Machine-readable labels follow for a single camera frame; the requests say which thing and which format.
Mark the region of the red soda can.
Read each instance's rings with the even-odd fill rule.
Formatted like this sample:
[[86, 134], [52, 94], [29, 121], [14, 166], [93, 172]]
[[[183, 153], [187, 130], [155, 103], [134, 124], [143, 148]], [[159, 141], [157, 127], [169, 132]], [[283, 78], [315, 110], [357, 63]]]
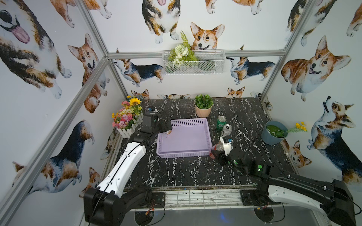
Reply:
[[216, 153], [224, 153], [224, 147], [222, 143], [217, 143], [214, 148], [213, 151]]

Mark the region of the purple plastic basket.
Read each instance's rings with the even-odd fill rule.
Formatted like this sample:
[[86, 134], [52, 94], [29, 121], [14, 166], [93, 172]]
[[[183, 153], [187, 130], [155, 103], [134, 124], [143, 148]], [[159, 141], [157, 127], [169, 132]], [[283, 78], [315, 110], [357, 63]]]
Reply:
[[156, 153], [161, 158], [207, 156], [212, 148], [206, 118], [171, 120], [172, 132], [157, 137]]

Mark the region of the silver white can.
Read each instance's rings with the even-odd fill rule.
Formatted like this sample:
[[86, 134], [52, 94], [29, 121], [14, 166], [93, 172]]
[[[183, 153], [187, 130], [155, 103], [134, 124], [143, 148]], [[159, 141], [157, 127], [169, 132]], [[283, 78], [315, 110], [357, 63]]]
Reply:
[[232, 133], [232, 126], [229, 124], [225, 124], [222, 128], [220, 137], [230, 136]]

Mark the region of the green soda can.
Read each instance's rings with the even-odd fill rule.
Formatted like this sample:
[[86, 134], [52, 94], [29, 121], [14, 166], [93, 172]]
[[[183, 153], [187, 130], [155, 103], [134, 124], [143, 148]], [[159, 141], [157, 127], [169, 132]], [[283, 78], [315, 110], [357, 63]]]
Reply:
[[223, 115], [218, 116], [218, 118], [217, 118], [216, 130], [217, 130], [218, 132], [221, 132], [222, 129], [223, 129], [223, 127], [224, 127], [224, 125], [226, 125], [226, 124], [227, 124], [227, 119], [226, 119], [226, 117], [223, 116]]

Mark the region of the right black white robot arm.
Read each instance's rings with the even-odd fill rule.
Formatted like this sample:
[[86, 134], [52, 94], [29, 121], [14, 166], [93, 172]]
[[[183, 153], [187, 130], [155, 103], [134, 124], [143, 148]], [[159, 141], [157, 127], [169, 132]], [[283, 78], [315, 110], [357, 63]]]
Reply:
[[354, 200], [343, 181], [324, 182], [281, 170], [278, 166], [253, 159], [239, 148], [211, 153], [221, 166], [256, 183], [256, 190], [241, 192], [244, 205], [267, 206], [270, 203], [295, 204], [319, 211], [340, 226], [355, 226]]

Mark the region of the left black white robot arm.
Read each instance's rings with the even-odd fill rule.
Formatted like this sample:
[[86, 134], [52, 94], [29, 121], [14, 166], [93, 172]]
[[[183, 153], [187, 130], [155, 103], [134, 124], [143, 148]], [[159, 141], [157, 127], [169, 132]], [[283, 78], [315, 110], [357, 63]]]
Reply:
[[145, 116], [139, 131], [134, 132], [112, 171], [96, 187], [84, 194], [84, 219], [89, 225], [119, 226], [126, 213], [137, 208], [155, 207], [151, 188], [135, 186], [124, 192], [125, 185], [148, 147], [160, 133], [172, 130], [170, 119]]

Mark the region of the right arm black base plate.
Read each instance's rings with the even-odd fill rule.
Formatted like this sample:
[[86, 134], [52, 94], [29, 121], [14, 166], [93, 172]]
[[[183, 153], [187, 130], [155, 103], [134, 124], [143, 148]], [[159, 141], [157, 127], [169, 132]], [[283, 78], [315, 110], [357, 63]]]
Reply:
[[272, 201], [267, 194], [258, 190], [240, 190], [241, 201], [244, 206], [263, 207], [266, 205], [278, 205], [280, 202]]

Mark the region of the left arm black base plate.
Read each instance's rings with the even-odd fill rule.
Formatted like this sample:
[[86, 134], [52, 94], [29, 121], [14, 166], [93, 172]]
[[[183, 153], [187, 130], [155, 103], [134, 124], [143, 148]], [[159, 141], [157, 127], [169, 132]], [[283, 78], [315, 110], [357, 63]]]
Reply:
[[146, 195], [131, 205], [131, 210], [136, 209], [163, 209], [166, 203], [165, 192], [153, 192], [152, 196]]

